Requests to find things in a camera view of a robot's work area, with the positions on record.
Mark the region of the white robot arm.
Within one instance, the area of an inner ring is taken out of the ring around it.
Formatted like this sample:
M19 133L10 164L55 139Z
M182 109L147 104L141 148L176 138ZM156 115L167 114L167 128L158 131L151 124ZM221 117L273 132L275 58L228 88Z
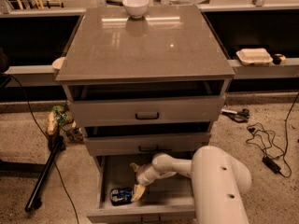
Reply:
M134 202L155 180L180 174L192 181L198 224L249 224L241 195L251 187L250 171L219 147L201 147L190 160L158 153L148 164L131 166L136 178Z

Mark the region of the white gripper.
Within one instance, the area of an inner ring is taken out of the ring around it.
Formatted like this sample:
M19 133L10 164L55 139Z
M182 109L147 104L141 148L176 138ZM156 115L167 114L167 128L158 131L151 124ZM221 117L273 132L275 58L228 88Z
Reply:
M152 164L143 164L140 166L132 162L130 166L136 173L136 181L138 183L137 185L134 185L131 199L131 202L134 203L141 199L146 190L145 186L153 183L159 177L159 173L154 169Z

